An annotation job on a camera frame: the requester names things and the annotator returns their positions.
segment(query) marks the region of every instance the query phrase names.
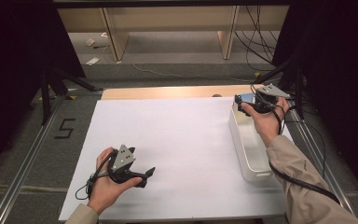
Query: beige sleeve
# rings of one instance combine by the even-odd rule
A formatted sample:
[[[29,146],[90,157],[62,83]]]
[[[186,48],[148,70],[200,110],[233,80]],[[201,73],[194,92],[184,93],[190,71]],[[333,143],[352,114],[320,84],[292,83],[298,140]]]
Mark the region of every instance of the beige sleeve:
[[[315,167],[286,136],[275,137],[267,154],[272,166],[281,173],[329,190]],[[358,223],[353,214],[327,196],[277,178],[286,196],[286,213],[290,223]]]
[[[65,224],[96,224],[98,214],[90,207],[81,203]]]

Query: white board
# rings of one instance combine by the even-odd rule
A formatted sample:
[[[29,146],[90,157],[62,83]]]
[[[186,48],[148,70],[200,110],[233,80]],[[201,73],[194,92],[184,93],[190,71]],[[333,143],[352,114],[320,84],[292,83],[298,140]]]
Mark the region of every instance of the white board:
[[[265,217],[284,213],[275,178],[242,178],[228,118],[232,97],[99,101],[59,220],[107,147],[135,147],[131,170],[156,171],[144,189],[129,189],[101,215],[125,222]],[[86,196],[84,190],[80,196]]]

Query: floor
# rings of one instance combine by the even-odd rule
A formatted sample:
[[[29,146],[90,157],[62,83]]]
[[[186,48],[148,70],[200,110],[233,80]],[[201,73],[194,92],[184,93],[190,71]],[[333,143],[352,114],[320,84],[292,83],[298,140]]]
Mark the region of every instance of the floor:
[[[249,41],[246,41],[244,36],[251,37],[252,34],[253,32],[238,32],[238,36],[246,45]],[[113,60],[110,48],[107,47],[109,45],[107,38],[102,34],[69,34],[69,36],[79,61],[83,64],[87,79],[93,84],[97,83],[107,88],[178,85],[178,82],[180,85],[240,84],[247,79],[254,78],[258,73],[264,74],[267,73],[266,70],[273,68],[265,60],[247,52],[246,47],[236,36],[234,36],[230,59],[224,60],[215,32],[131,33],[123,60],[120,62]],[[263,32],[262,36],[273,53],[275,38],[279,36],[279,32],[272,32],[272,34]],[[86,44],[89,38],[95,41],[92,46]],[[257,36],[255,41],[260,43],[260,37]],[[266,59],[271,57],[269,50],[262,46],[252,44],[251,48]],[[94,57],[100,60],[94,65],[86,65]],[[246,74],[243,77],[237,77],[230,72],[220,73],[216,72],[217,67],[231,70],[239,67],[237,70],[246,71]],[[110,74],[110,69],[116,69],[116,72]],[[188,74],[198,78],[197,81],[189,81],[185,78],[175,79]],[[78,89],[73,83],[68,83],[68,87]],[[34,109],[25,115],[17,134],[13,136],[12,149],[2,153],[0,202],[10,189],[24,159],[28,158],[33,149],[35,152],[35,158],[23,177],[19,196],[7,209],[9,213],[5,217],[5,223],[59,223],[58,214],[72,177],[73,168],[76,167],[79,149],[82,148],[87,134],[93,107],[101,98],[101,93],[76,91],[74,96],[75,100],[62,100],[61,102],[59,102],[61,99],[52,100],[54,104],[59,105],[57,108],[59,113],[52,121],[51,128],[45,130],[44,144],[39,147],[34,145],[34,140],[41,132],[40,121],[42,119],[40,95],[37,94],[33,101]],[[312,131],[315,141],[318,146],[324,145],[328,148],[326,150],[328,167],[351,202],[353,212],[358,216],[358,183],[345,161],[337,154],[335,144],[315,108],[310,102],[304,106],[306,120],[318,130],[318,132]],[[76,122],[73,125],[76,131],[70,139],[62,141],[56,137],[62,135],[59,129],[64,119],[75,119]],[[287,125],[292,130],[298,128],[295,124]],[[299,139],[296,142],[299,147],[308,147],[300,140],[300,137],[297,139]],[[283,217],[266,217],[262,221],[266,224],[285,223]],[[231,222],[245,223],[243,220]],[[206,223],[229,222],[220,220]]]

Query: table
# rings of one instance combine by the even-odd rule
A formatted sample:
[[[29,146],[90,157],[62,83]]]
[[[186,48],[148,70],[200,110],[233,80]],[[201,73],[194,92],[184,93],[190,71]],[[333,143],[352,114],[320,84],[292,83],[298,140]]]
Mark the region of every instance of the table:
[[[229,132],[232,97],[249,90],[249,86],[237,85],[104,91],[60,220],[66,220],[81,203],[74,192],[94,169],[90,158],[107,144],[136,147],[137,161],[131,169],[139,172],[156,166],[156,172],[146,188],[126,191],[101,215],[103,220],[160,222],[281,216],[281,185],[275,178],[260,183],[242,178]],[[214,94],[223,97],[211,97]]]
[[[223,58],[229,59],[234,33],[255,29],[256,6],[261,6],[260,30],[279,31],[290,2],[55,0],[54,4],[67,32],[108,33],[114,59],[120,61],[130,32],[151,31],[217,31]]]

